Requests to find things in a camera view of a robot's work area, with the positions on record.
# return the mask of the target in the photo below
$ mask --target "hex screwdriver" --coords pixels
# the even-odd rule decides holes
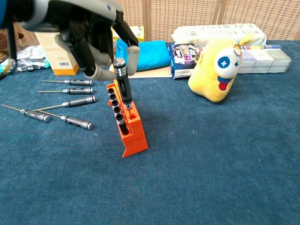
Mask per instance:
[[[93,86],[94,82],[92,80],[64,80],[64,81],[46,81],[42,80],[44,82],[49,83],[66,83],[68,85],[78,85],[78,86]]]
[[[31,110],[28,110],[28,109],[17,109],[17,108],[14,108],[14,107],[11,107],[11,106],[8,106],[8,105],[4,105],[4,104],[1,104],[1,105],[4,106],[4,107],[10,108],[10,109],[17,110],[17,111],[21,112],[23,115],[25,115],[27,117],[34,118],[36,120],[39,120],[39,121],[42,121],[42,122],[45,122],[45,123],[49,123],[50,120],[51,120],[50,116],[41,114],[39,112],[34,112],[34,111],[31,111]]]
[[[92,88],[68,88],[64,90],[39,90],[38,93],[64,93],[68,95],[91,95],[94,94]]]
[[[85,97],[85,98],[81,98],[81,99],[63,102],[61,105],[55,105],[55,106],[50,106],[50,107],[46,107],[46,108],[35,109],[33,111],[36,112],[36,111],[40,111],[40,110],[57,109],[57,108],[63,108],[63,107],[70,108],[70,107],[79,106],[79,105],[87,105],[87,104],[91,104],[91,103],[95,103],[95,102],[96,102],[95,96]]]
[[[92,123],[84,121],[84,120],[76,119],[76,118],[73,118],[73,117],[70,117],[70,116],[58,116],[56,114],[44,112],[42,110],[39,110],[39,111],[41,113],[49,114],[51,116],[60,118],[62,121],[66,122],[67,124],[71,124],[71,125],[74,125],[76,127],[81,127],[83,129],[86,129],[86,130],[92,130],[94,128],[94,125]]]

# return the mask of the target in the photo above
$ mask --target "plush toy tongue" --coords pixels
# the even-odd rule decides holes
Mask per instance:
[[[220,76],[217,77],[218,81],[220,82],[219,84],[219,89],[224,91],[227,89],[227,85],[229,84],[229,82],[231,81],[231,79],[225,79],[225,78],[222,78]]]
[[[219,84],[220,90],[226,90],[228,83],[229,82],[227,81],[221,81],[221,83]]]

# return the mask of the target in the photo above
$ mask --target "robotic hand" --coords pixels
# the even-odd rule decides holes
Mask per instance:
[[[128,75],[136,72],[138,41],[115,0],[0,0],[0,29],[13,32],[13,22],[31,31],[59,32],[56,43],[72,53],[87,78],[100,81],[117,77],[101,68],[113,60],[113,27],[128,45]]]

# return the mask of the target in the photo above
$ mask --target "tool holder slot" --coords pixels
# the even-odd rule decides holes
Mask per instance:
[[[122,102],[122,97],[120,94],[120,89],[117,80],[114,80],[114,83],[107,85],[106,88],[107,90],[110,88],[114,89],[114,93],[119,102],[119,106],[123,118],[125,120],[126,127],[129,131],[128,135],[123,135],[120,127],[117,125],[121,139],[125,146],[123,158],[148,149],[148,144],[147,144],[145,132],[142,125],[142,120],[137,111],[135,103],[132,102],[132,109],[130,109],[131,113],[129,113],[129,110],[126,109],[125,105]]]

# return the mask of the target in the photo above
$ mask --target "orange tool holder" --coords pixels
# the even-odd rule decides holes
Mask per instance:
[[[120,127],[118,126],[119,133],[121,135],[122,141],[125,145],[125,151],[123,154],[123,158],[127,156],[131,156],[140,151],[144,151],[148,149],[148,144],[145,136],[145,132],[143,129],[142,121],[140,115],[136,109],[135,103],[132,102],[132,109],[127,110],[125,105],[122,102],[122,97],[119,90],[118,81],[114,80],[114,83],[107,85],[107,90],[110,88],[114,89],[116,98],[119,102],[120,109],[125,120],[126,127],[129,131],[128,135],[123,135]]]

